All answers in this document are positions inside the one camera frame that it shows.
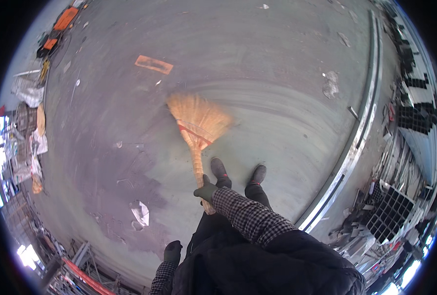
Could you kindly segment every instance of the straw broom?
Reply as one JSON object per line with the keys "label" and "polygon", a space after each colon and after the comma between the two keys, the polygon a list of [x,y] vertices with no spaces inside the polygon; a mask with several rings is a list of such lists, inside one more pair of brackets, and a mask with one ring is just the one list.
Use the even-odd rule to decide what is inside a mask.
{"label": "straw broom", "polygon": [[[182,137],[189,145],[195,180],[197,187],[201,188],[204,186],[201,151],[227,131],[233,118],[218,105],[197,94],[173,94],[167,104]],[[208,215],[215,213],[215,209],[206,200],[202,199],[202,205]]]}

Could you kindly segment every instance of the checkered sleeve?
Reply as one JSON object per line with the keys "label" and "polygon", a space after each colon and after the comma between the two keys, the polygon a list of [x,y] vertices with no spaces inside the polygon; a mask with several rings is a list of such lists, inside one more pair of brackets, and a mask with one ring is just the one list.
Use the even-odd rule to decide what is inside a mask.
{"label": "checkered sleeve", "polygon": [[297,230],[288,219],[227,187],[214,192],[212,205],[218,213],[227,217],[250,243],[263,248],[275,237]]}
{"label": "checkered sleeve", "polygon": [[177,266],[175,266],[173,263],[167,261],[162,262],[156,270],[156,276],[151,282],[151,290],[148,294],[159,294],[166,281],[174,275],[176,268]]}

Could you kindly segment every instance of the hand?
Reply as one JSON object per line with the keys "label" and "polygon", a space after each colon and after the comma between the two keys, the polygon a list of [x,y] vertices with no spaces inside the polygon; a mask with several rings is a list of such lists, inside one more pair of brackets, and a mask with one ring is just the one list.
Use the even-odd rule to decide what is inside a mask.
{"label": "hand", "polygon": [[180,241],[169,243],[164,249],[164,261],[173,263],[175,266],[179,265],[181,260],[181,249],[183,246]]}
{"label": "hand", "polygon": [[212,204],[212,194],[219,188],[210,183],[209,177],[204,174],[204,186],[194,191],[196,197],[201,197]]}

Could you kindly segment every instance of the shoe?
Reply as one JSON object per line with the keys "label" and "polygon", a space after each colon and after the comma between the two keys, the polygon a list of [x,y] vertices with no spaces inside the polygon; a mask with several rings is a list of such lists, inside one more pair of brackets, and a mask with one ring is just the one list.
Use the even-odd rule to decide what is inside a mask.
{"label": "shoe", "polygon": [[212,169],[212,173],[217,180],[228,178],[225,166],[223,166],[223,163],[219,158],[212,158],[212,161],[210,161],[210,169]]}
{"label": "shoe", "polygon": [[250,183],[256,183],[260,185],[261,182],[263,182],[264,177],[266,177],[266,166],[264,166],[263,164],[259,164],[258,166],[256,166],[253,174],[251,175]]}

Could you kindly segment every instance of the gray shoe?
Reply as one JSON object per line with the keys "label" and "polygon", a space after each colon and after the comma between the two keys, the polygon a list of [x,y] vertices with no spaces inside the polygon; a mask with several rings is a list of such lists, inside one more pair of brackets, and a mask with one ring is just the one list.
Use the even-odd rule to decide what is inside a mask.
{"label": "gray shoe", "polygon": [[260,185],[261,182],[263,182],[264,177],[266,177],[266,166],[264,166],[263,164],[259,164],[258,166],[256,166],[253,174],[251,175],[250,183],[256,183]]}

